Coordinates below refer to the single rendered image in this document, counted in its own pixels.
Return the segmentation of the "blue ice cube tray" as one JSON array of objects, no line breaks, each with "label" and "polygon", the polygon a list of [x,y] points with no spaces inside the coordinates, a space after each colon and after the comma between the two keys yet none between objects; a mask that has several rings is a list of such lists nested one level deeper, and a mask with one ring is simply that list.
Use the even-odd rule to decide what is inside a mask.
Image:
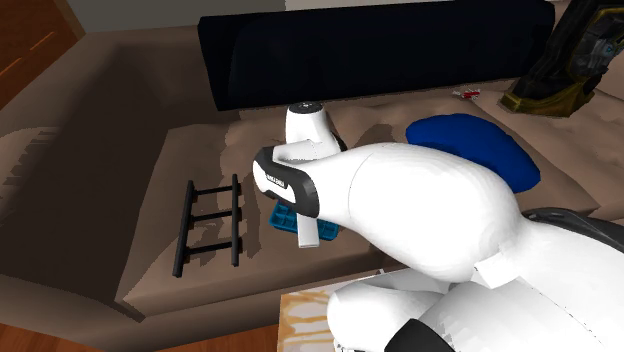
[{"label": "blue ice cube tray", "polygon": [[[268,223],[274,228],[294,234],[298,233],[296,213],[285,204],[278,201],[269,217]],[[319,238],[325,241],[334,240],[340,226],[325,220],[317,220]]]}]

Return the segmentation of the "black ladder-shaped rack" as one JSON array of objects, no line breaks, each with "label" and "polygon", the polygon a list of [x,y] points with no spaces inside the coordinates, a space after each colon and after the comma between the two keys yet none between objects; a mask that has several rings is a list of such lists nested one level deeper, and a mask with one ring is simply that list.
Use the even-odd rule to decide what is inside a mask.
[{"label": "black ladder-shaped rack", "polygon": [[[231,193],[231,209],[225,211],[219,211],[211,214],[193,215],[193,204],[201,195],[216,194],[222,192]],[[238,182],[236,174],[232,175],[231,184],[227,186],[219,186],[211,189],[198,190],[195,188],[194,182],[189,180],[187,182],[185,197],[183,203],[183,211],[181,216],[180,230],[177,239],[177,245],[175,250],[175,257],[172,267],[172,276],[175,278],[181,278],[183,275],[184,265],[190,262],[190,259],[194,255],[215,252],[218,250],[230,249],[231,250],[231,265],[238,267],[240,263],[240,254],[242,253],[242,237],[240,236],[239,223],[242,220],[242,209],[239,206],[239,196],[241,195],[241,185]],[[188,235],[191,227],[202,221],[214,220],[218,218],[230,217],[231,218],[231,239],[229,242],[221,242],[217,244],[189,247]]]}]

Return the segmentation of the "dark navy back cushion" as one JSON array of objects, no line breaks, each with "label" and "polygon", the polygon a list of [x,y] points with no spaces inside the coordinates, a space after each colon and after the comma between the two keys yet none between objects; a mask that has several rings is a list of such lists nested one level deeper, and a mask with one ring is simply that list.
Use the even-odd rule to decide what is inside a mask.
[{"label": "dark navy back cushion", "polygon": [[555,22],[546,0],[452,0],[204,16],[219,110],[522,76]]}]

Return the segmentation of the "beige patterned robot stand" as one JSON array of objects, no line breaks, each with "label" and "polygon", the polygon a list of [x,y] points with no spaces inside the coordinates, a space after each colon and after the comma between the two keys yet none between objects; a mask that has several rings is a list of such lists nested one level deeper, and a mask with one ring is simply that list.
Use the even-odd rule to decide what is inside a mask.
[{"label": "beige patterned robot stand", "polygon": [[321,287],[281,296],[277,352],[335,352],[327,322],[332,293]]}]

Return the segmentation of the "blue round cushion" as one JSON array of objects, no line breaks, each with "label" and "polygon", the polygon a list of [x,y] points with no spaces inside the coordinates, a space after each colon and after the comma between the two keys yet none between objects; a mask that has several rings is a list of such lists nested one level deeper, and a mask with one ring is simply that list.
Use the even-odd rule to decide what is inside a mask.
[{"label": "blue round cushion", "polygon": [[454,113],[412,122],[407,142],[444,151],[475,162],[498,174],[514,193],[528,191],[541,181],[529,154],[498,125],[480,117]]}]

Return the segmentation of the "brown sofa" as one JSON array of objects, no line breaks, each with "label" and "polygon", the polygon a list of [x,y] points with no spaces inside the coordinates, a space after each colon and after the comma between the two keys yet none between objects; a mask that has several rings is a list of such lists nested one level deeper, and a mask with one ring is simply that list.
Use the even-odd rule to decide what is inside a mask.
[{"label": "brown sofa", "polygon": [[[197,25],[90,33],[0,109],[0,322],[104,352],[152,352],[277,321],[280,296],[396,262],[344,229],[313,249],[273,228],[254,186],[256,151],[284,137],[286,105],[219,110]],[[431,115],[499,125],[541,181],[522,209],[571,208],[624,222],[624,53],[565,119],[512,114],[514,78],[325,100],[349,147],[401,141]],[[453,91],[480,89],[476,101]],[[241,185],[231,250],[172,276],[187,182]],[[188,246],[231,239],[231,218],[195,223]]]}]

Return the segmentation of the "dark and gold figure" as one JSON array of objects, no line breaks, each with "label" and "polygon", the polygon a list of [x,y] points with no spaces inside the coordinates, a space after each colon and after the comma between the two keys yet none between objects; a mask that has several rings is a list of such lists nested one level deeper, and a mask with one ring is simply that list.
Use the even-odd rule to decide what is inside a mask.
[{"label": "dark and gold figure", "polygon": [[622,52],[624,0],[571,0],[541,58],[500,103],[516,113],[569,117]]}]

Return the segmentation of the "brown wooden door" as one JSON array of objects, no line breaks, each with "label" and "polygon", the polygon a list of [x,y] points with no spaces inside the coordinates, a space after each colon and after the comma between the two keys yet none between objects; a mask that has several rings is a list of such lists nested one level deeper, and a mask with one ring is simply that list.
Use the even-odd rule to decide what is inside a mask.
[{"label": "brown wooden door", "polygon": [[0,109],[84,35],[69,0],[0,0]]}]

